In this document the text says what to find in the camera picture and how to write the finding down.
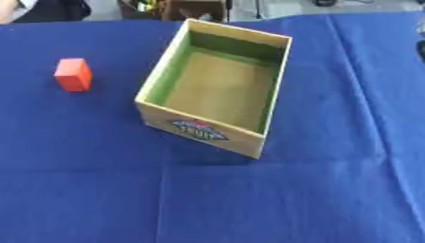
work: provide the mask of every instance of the background object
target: background object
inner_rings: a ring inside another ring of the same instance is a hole
[[[418,17],[236,24],[295,40],[258,161],[140,121],[179,23],[1,26],[0,242],[424,242]],[[64,56],[90,60],[90,92],[54,83]]]

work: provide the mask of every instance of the blue tablecloth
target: blue tablecloth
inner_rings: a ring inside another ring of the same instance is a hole
[[[417,17],[237,24],[294,37],[259,160],[143,125],[133,98],[179,23],[0,27],[0,242],[424,242]],[[64,57],[90,92],[54,82]]]

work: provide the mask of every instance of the red cube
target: red cube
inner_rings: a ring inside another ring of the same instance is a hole
[[[66,58],[59,62],[54,77],[66,91],[86,91],[92,73],[84,58]]]

